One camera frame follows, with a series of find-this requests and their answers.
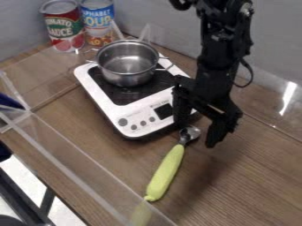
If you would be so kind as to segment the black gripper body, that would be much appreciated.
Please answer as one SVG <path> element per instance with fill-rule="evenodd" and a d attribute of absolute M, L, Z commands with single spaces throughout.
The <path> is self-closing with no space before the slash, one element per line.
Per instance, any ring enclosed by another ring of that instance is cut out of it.
<path fill-rule="evenodd" d="M 196 64 L 194 79 L 176 75 L 175 87 L 187 91 L 187 99 L 202 115 L 211 121 L 222 116 L 242 116 L 242 110 L 231 100 L 234 78 L 237 77 L 238 63 L 225 68 L 210 68 L 206 64 Z"/>

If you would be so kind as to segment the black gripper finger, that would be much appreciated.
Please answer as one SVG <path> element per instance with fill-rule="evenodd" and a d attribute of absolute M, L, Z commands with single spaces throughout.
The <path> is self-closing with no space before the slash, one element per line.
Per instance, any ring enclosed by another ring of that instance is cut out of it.
<path fill-rule="evenodd" d="M 192 106 L 187 99 L 187 91 L 182 87 L 172 90 L 172 113 L 175 125 L 179 129 L 186 127 L 191 115 Z"/>
<path fill-rule="evenodd" d="M 221 118 L 212 120 L 212 124 L 208 126 L 206 134 L 207 148 L 212 148 L 216 143 L 225 139 L 227 134 L 235 131 L 239 118 L 241 116 L 222 116 Z"/>

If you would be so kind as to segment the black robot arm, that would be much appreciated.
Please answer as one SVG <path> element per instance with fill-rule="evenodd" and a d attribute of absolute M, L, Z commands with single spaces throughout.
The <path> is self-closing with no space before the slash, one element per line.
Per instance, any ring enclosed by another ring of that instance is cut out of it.
<path fill-rule="evenodd" d="M 212 148 L 237 128 L 243 111 L 233 102 L 237 71 L 249 67 L 250 35 L 254 7 L 251 0 L 168 0 L 176 10 L 196 9 L 200 18 L 202 52 L 196 59 L 196 76 L 176 76 L 172 89 L 174 120 L 186 125 L 196 110 L 211 120 L 206 146 Z"/>

